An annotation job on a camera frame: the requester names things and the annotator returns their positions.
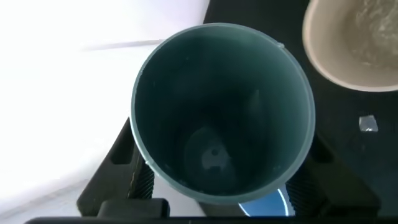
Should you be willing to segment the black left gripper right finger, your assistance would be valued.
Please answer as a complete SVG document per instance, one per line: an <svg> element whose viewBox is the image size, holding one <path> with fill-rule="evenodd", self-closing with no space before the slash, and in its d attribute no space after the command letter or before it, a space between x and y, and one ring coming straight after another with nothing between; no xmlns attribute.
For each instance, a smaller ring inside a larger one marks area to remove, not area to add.
<svg viewBox="0 0 398 224"><path fill-rule="evenodd" d="M375 217L381 208L374 191L317 135L286 189L298 217Z"/></svg>

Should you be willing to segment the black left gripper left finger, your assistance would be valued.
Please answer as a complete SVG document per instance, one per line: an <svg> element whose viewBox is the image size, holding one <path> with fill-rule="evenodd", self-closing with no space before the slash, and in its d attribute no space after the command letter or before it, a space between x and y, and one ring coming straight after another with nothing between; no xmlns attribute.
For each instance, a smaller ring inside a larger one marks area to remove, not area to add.
<svg viewBox="0 0 398 224"><path fill-rule="evenodd" d="M127 120L76 205L82 216L93 217L99 213L101 204L110 199L150 199L154 177L136 146Z"/></svg>

